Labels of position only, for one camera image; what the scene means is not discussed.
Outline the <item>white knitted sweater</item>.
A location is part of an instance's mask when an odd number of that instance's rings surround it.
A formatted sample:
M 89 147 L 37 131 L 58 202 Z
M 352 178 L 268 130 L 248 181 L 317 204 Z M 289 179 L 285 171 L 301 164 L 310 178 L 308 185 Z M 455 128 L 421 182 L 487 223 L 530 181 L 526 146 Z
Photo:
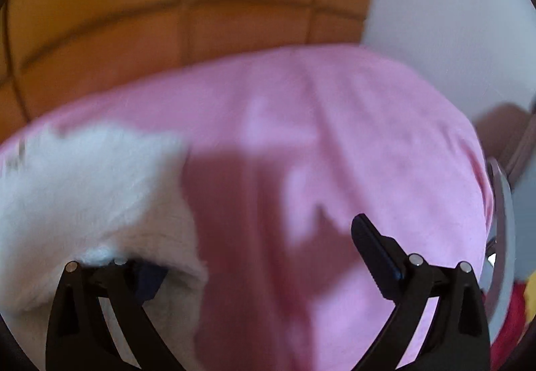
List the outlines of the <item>white knitted sweater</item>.
M 38 367 L 63 268 L 140 257 L 166 267 L 145 307 L 189 370 L 208 274 L 181 191 L 185 142 L 115 124 L 43 127 L 1 150 L 1 313 Z

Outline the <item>wooden wardrobe wall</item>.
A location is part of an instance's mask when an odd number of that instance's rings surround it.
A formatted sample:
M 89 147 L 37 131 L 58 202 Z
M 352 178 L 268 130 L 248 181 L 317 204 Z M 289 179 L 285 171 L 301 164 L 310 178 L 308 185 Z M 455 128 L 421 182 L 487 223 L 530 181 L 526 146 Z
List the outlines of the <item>wooden wardrobe wall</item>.
M 85 95 L 286 45 L 356 43 L 370 0 L 1 0 L 1 135 Z

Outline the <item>red yellow object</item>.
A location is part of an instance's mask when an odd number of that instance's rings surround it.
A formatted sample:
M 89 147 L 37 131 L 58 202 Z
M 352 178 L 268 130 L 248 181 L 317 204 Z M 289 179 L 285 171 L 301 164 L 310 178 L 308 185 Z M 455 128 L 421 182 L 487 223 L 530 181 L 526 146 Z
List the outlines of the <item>red yellow object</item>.
M 535 318 L 535 272 L 524 281 L 515 281 L 507 316 L 490 347 L 490 366 L 498 370 L 528 330 Z

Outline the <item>pink bedspread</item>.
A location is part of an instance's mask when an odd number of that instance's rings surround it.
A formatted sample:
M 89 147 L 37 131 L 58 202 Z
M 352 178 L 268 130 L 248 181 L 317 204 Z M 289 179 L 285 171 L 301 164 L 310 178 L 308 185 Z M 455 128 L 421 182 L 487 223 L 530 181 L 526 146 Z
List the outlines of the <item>pink bedspread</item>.
M 352 218 L 428 262 L 480 269 L 493 211 L 473 126 L 418 74 L 355 45 L 283 48 L 163 72 L 15 133 L 98 122 L 184 136 L 208 271 L 203 370 L 348 370 L 392 311 Z

